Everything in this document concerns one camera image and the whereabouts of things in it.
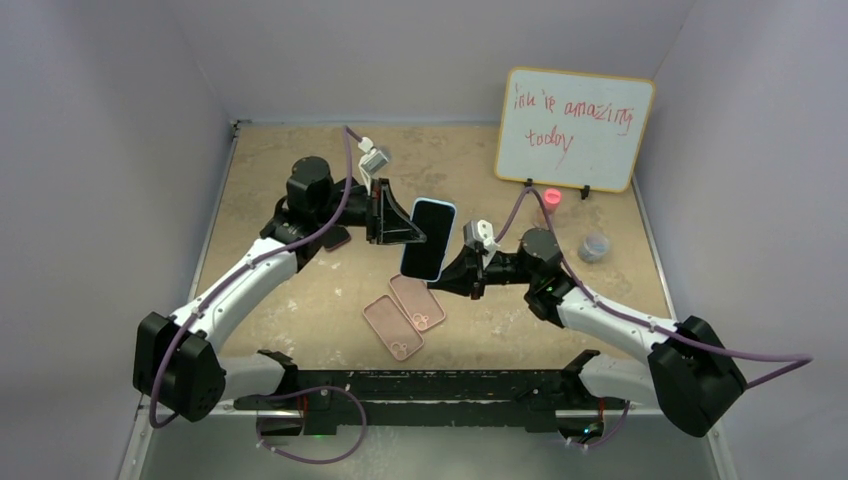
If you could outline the pink phone case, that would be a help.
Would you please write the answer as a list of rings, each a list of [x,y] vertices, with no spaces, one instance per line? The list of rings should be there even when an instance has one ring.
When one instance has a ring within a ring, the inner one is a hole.
[[[444,308],[424,281],[396,274],[389,280],[389,287],[418,332],[426,332],[446,319]]]
[[[395,360],[406,361],[424,346],[422,335],[391,296],[378,297],[362,313]]]

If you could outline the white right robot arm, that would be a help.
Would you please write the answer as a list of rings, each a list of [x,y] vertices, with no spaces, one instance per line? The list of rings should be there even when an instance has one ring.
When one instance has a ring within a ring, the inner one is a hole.
[[[526,285],[524,300],[537,319],[628,354],[620,360],[591,353],[565,375],[561,392],[573,406],[602,397],[628,400],[658,408],[682,432],[703,437],[747,389],[706,321],[658,318],[580,285],[565,270],[563,253],[548,230],[526,231],[514,253],[473,237],[428,286],[478,300],[490,285]]]

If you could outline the phone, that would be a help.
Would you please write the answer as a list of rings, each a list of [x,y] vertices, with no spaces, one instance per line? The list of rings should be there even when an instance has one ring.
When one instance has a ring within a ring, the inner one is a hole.
[[[402,275],[426,282],[440,278],[456,216],[453,203],[426,197],[415,200],[411,220],[426,239],[405,246],[399,269]]]
[[[333,225],[321,237],[321,245],[327,252],[335,251],[347,244],[351,235],[346,227]]]

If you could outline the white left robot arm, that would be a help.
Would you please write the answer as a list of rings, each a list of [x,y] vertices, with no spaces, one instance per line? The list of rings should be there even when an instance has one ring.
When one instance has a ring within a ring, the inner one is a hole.
[[[148,314],[139,324],[133,386],[150,399],[149,421],[163,406],[174,417],[196,422],[222,400],[260,396],[284,409],[297,399],[295,365],[279,352],[261,351],[225,366],[219,352],[236,327],[279,285],[299,273],[334,233],[364,228],[377,245],[418,244],[426,236],[394,198],[390,183],[376,177],[388,162],[373,148],[358,165],[364,179],[347,174],[334,181],[328,162],[297,160],[272,218],[247,253],[205,292],[169,315]]]

